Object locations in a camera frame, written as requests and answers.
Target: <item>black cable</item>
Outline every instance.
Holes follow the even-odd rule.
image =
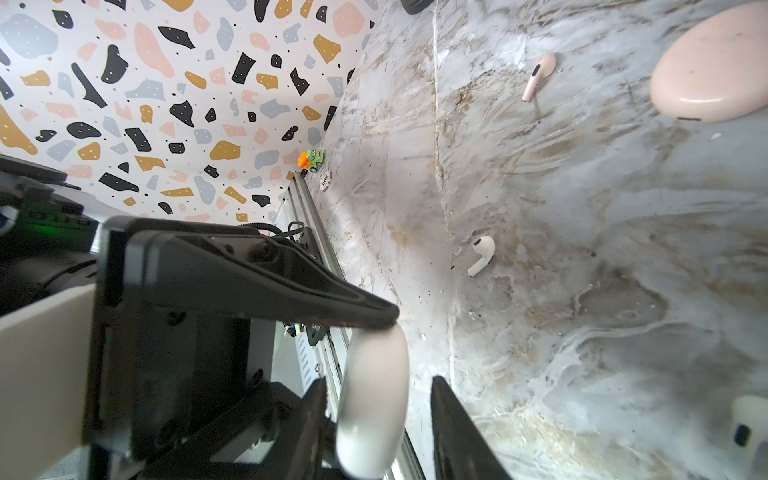
[[[255,222],[255,223],[243,223],[240,225],[241,227],[251,227],[251,228],[257,228],[259,230],[267,230],[275,235],[280,235],[283,231],[272,225],[271,223],[261,223],[261,222]]]
[[[296,225],[299,225],[299,228],[295,228],[295,229],[291,230],[291,225],[293,225],[294,223]],[[304,223],[293,221],[291,223],[288,223],[288,231],[287,232],[281,233],[279,235],[275,235],[275,237],[289,237],[291,240],[296,241],[296,239],[293,238],[293,236],[298,234],[298,233],[302,233],[303,231],[304,231]]]
[[[299,225],[299,227],[291,230],[291,227],[294,224]],[[304,223],[296,222],[296,221],[288,223],[288,231],[285,232],[285,233],[280,228],[272,225],[271,223],[261,223],[261,222],[243,223],[241,226],[242,227],[257,228],[259,230],[267,230],[267,231],[270,231],[270,232],[274,233],[275,237],[290,237],[292,240],[294,240],[293,239],[294,235],[296,235],[298,233],[302,233],[304,231]]]

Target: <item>patterned wall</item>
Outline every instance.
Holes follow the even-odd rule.
[[[377,0],[0,0],[3,153],[127,212],[275,216]]]

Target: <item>green light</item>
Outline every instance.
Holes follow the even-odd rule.
[[[43,237],[48,238],[62,238],[66,236],[66,232],[61,228],[51,227],[50,225],[37,225],[36,223],[28,223],[29,230],[41,234]]]

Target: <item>green toy car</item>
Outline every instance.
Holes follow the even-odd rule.
[[[312,149],[299,156],[299,168],[309,170],[312,173],[318,171],[326,160],[326,154],[320,149]]]

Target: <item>marble countertop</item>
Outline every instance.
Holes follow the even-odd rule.
[[[735,468],[730,403],[768,396],[768,109],[698,124],[648,94],[666,48],[735,5],[384,6],[323,142],[331,188],[308,180],[347,280],[400,305],[428,478],[434,375],[518,480]],[[481,235],[496,255],[471,278]]]

